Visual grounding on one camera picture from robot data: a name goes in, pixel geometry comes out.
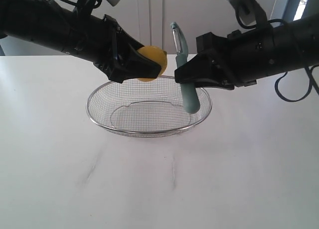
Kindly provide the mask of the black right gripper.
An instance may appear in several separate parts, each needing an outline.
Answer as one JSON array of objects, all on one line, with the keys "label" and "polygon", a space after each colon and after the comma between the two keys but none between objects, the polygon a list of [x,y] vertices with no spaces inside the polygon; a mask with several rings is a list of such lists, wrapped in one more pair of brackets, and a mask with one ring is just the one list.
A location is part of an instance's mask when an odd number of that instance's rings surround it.
[{"label": "black right gripper", "polygon": [[196,38],[197,55],[174,71],[176,83],[234,90],[277,73],[274,32],[239,30],[227,37],[211,32]]}]

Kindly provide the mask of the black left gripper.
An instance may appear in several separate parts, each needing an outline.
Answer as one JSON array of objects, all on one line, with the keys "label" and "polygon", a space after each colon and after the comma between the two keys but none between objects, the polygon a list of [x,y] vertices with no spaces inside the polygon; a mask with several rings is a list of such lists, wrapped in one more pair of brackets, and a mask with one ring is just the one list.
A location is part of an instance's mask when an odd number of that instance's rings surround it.
[{"label": "black left gripper", "polygon": [[137,52],[142,44],[126,33],[109,15],[104,15],[103,24],[107,27],[108,41],[94,65],[116,83],[129,79],[156,78],[161,67]]}]

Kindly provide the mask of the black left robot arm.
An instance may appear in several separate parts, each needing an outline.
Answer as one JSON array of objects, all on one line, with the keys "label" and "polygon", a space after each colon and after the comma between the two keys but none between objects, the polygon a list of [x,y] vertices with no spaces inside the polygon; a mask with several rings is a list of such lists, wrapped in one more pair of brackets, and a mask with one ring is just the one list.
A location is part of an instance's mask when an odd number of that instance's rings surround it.
[{"label": "black left robot arm", "polygon": [[[103,0],[77,0],[73,10],[59,1],[0,0],[1,38],[12,36],[90,61],[117,83],[159,76],[160,64],[140,54],[142,44],[114,18],[92,15]],[[115,6],[120,0],[106,1]]]}]

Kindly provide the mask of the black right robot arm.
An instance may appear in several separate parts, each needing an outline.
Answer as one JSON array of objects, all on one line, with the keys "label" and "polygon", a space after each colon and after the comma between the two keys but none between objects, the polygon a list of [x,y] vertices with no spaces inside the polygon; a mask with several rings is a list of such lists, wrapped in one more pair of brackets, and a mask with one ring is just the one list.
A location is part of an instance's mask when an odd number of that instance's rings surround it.
[{"label": "black right robot arm", "polygon": [[196,38],[197,55],[174,72],[177,83],[233,90],[257,80],[319,62],[318,14],[286,25],[236,30],[227,37],[209,32]]}]

